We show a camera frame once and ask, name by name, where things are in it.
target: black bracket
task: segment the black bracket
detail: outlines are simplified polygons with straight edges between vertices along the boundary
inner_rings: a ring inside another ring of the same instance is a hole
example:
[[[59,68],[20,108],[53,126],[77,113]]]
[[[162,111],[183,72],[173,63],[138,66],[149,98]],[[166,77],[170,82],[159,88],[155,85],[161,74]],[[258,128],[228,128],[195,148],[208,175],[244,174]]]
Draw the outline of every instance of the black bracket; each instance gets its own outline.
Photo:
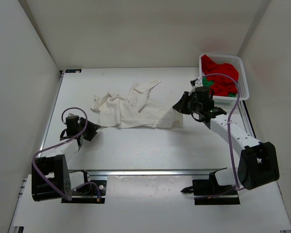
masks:
[[[238,166],[240,183],[248,190],[279,179],[279,168],[275,146],[270,142],[241,151]]]
[[[240,204],[238,193],[232,189],[232,185],[220,186],[215,173],[210,172],[208,180],[193,180],[193,186],[181,190],[182,193],[193,193],[195,205],[238,205]]]
[[[72,200],[68,201],[66,199],[61,199],[61,203],[83,203],[83,204],[104,204],[105,203],[105,195],[106,195],[106,180],[92,180],[94,183],[97,184],[101,199],[97,201],[97,189],[93,185],[86,185],[77,191],[72,192]]]
[[[66,69],[66,73],[81,73],[82,69]]]

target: white plastic basket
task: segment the white plastic basket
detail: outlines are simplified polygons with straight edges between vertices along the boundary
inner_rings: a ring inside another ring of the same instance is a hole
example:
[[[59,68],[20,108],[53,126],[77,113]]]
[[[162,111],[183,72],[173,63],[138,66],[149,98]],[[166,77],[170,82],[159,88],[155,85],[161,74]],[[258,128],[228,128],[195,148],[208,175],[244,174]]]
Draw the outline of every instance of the white plastic basket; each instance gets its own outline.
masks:
[[[238,90],[237,95],[240,94],[240,100],[249,99],[248,83],[246,79],[246,74],[244,73],[244,68],[243,68],[241,58],[236,57],[236,56],[230,56],[230,55],[203,53],[199,56],[199,76],[205,75],[202,70],[202,59],[201,59],[202,56],[204,55],[207,55],[217,64],[223,64],[223,63],[232,64],[239,73],[239,79],[238,79],[239,90]],[[213,96],[213,100],[216,103],[232,103],[236,101],[236,99],[237,99],[236,97]]]

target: white wall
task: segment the white wall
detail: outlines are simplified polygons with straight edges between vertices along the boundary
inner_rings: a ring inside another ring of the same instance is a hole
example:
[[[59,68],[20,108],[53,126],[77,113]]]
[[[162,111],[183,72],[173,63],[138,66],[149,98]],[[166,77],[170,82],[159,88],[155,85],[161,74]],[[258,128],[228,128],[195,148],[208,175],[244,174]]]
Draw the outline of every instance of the white wall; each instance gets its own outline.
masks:
[[[0,233],[8,231],[60,73],[17,0],[0,0]]]
[[[291,0],[273,0],[242,57],[257,136],[276,146],[291,219]]]
[[[194,67],[201,52],[236,55],[260,0],[26,2],[52,58],[65,69]]]

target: white towel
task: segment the white towel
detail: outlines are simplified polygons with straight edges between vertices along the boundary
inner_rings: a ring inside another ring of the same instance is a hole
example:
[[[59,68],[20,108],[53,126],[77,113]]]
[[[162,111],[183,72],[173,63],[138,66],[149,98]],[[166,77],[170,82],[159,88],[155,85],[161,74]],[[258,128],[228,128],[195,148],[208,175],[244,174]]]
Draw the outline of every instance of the white towel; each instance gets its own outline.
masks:
[[[107,93],[103,98],[94,96],[91,109],[100,113],[97,124],[103,127],[171,128],[174,123],[182,124],[183,115],[172,107],[165,107],[149,99],[150,91],[160,83],[152,79],[147,83],[135,83],[128,97]]]

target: white enclosure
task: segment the white enclosure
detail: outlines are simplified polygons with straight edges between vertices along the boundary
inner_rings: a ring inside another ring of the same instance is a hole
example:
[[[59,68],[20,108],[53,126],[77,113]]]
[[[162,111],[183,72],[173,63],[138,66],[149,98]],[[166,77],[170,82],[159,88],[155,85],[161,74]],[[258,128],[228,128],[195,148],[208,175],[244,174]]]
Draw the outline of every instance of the white enclosure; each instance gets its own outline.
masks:
[[[20,4],[0,0],[0,233],[8,231],[59,77]]]
[[[144,83],[156,77],[161,83],[151,91],[151,99],[164,106],[172,106],[182,96],[183,90],[190,87],[189,81],[197,75],[198,69],[195,67],[97,68],[66,73],[44,146],[59,141],[58,136],[65,128],[60,116],[70,106],[86,110],[88,118],[97,121],[99,115],[90,110],[93,93],[98,96],[103,96],[107,91],[125,93],[131,83]],[[229,105],[221,107],[228,113],[232,108]],[[234,112],[232,121],[240,129],[250,132],[250,126],[244,123],[246,117],[243,109]],[[80,151],[69,160],[68,167],[71,170],[103,172],[123,170],[123,175],[132,171],[139,174],[144,171],[160,171],[161,174],[173,171],[177,174],[179,170],[201,174],[205,167],[214,170],[231,167],[231,161],[225,140],[204,124],[184,116],[181,127],[168,130],[101,128],[91,142],[84,142]],[[240,205],[195,206],[192,195],[180,193],[183,187],[191,185],[193,175],[117,177],[113,172],[106,177],[107,193],[103,205],[61,204],[60,199],[35,202],[31,197],[29,177],[13,226],[24,227],[24,233],[74,233],[77,229],[86,233],[91,232],[92,228],[97,233],[169,233],[179,232],[180,229],[193,232],[197,221],[202,223],[198,229],[203,233],[230,233],[237,229],[241,229],[242,233],[291,230],[275,182],[241,191]],[[68,224],[63,224],[62,219],[69,219]]]
[[[246,105],[257,137],[276,147],[291,220],[291,0],[0,0],[0,233],[41,144],[59,70],[196,67],[204,52],[241,57]]]

